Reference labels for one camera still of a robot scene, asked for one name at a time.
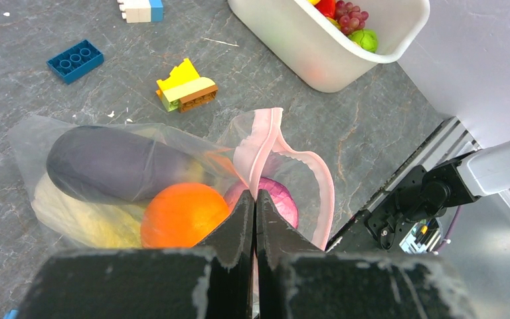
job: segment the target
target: transparent plastic bag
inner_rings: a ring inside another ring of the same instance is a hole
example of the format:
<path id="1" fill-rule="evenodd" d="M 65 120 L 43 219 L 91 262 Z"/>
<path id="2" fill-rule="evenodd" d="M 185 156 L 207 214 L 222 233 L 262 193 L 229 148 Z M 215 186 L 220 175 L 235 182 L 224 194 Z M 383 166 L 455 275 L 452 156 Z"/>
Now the transparent plastic bag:
<path id="1" fill-rule="evenodd" d="M 168 185 L 200 182 L 225 195 L 243 183 L 256 197 L 267 177 L 288 188 L 298 231 L 324 249 L 333 180 L 318 155 L 287 145 L 281 119 L 281 108 L 247 112 L 209 142 L 165 124 L 75 126 L 33 116 L 11 128 L 8 139 L 56 248 L 139 248 L 143 212 Z"/>

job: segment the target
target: wire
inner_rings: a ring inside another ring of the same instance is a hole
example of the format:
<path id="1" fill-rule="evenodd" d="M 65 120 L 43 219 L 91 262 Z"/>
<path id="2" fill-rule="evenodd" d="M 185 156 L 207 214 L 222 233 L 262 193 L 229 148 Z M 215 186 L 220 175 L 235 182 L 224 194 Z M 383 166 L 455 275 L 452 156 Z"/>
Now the wire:
<path id="1" fill-rule="evenodd" d="M 458 220 L 458 217 L 460 216 L 460 212 L 462 211 L 462 205 L 457 207 L 456 213 L 454 214 L 454 217 L 452 217 L 452 221 L 450 222 L 449 229 L 447 230 L 447 233 L 445 234 L 445 238 L 443 238 L 441 245 L 439 245 L 437 248 L 433 249 L 434 252 L 439 253 L 443 247 L 445 247 L 447 244 L 450 243 L 450 235 L 452 234 L 452 231 L 454 230 L 454 226 L 456 225 L 456 221 Z"/>

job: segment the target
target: white bin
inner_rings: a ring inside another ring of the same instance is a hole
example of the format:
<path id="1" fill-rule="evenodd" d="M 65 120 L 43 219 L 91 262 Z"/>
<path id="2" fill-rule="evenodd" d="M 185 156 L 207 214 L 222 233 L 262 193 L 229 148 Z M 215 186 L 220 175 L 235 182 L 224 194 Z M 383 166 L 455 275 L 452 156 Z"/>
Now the white bin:
<path id="1" fill-rule="evenodd" d="M 377 63 L 398 60 L 429 17 L 429 0 L 354 0 L 369 12 L 370 53 L 335 28 L 308 0 L 228 0 L 238 18 L 312 88 L 337 92 Z"/>

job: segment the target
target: orange fruit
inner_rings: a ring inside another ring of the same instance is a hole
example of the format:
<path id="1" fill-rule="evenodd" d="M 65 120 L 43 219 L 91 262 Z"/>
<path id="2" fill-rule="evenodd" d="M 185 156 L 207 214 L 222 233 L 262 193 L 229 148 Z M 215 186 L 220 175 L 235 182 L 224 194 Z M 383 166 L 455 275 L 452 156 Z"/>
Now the orange fruit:
<path id="1" fill-rule="evenodd" d="M 190 248 L 230 214 L 224 198 L 200 183 L 179 183 L 161 191 L 145 209 L 141 244 L 145 248 Z"/>

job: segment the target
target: container rim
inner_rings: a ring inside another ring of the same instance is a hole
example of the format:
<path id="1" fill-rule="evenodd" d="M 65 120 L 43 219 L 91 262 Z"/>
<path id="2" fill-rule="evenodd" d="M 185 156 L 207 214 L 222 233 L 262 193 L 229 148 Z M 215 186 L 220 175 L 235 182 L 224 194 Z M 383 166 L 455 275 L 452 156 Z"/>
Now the container rim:
<path id="1" fill-rule="evenodd" d="M 394 49 L 390 54 L 376 54 L 361 48 L 359 45 L 349 40 L 343 33 L 324 17 L 308 0 L 293 0 L 301 9 L 303 9 L 324 31 L 329 33 L 337 43 L 339 43 L 347 51 L 353 53 L 359 58 L 369 60 L 375 63 L 392 63 L 396 62 L 406 52 L 411 42 L 417 37 L 417 34 L 423 29 L 429 19 L 430 4 L 429 0 L 420 0 L 421 16 L 419 21 L 413 26 L 408 36 Z"/>

